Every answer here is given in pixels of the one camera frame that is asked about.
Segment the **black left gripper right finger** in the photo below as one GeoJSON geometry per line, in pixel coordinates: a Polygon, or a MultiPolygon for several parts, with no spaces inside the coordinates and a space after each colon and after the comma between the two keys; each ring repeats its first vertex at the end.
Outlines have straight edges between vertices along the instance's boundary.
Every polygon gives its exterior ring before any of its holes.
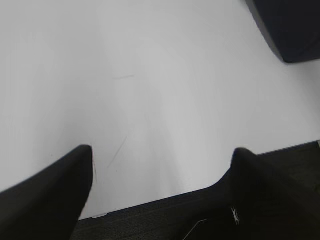
{"type": "Polygon", "coordinates": [[[230,204],[203,213],[177,240],[318,240],[320,197],[246,148],[234,150],[230,204]]]}

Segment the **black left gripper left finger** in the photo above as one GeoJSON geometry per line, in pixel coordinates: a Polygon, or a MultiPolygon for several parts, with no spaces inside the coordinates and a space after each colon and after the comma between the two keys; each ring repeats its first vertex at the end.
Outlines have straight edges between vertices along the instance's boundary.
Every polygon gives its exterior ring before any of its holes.
{"type": "Polygon", "coordinates": [[[2,240],[69,240],[94,179],[93,150],[79,145],[0,194],[2,240]]]}

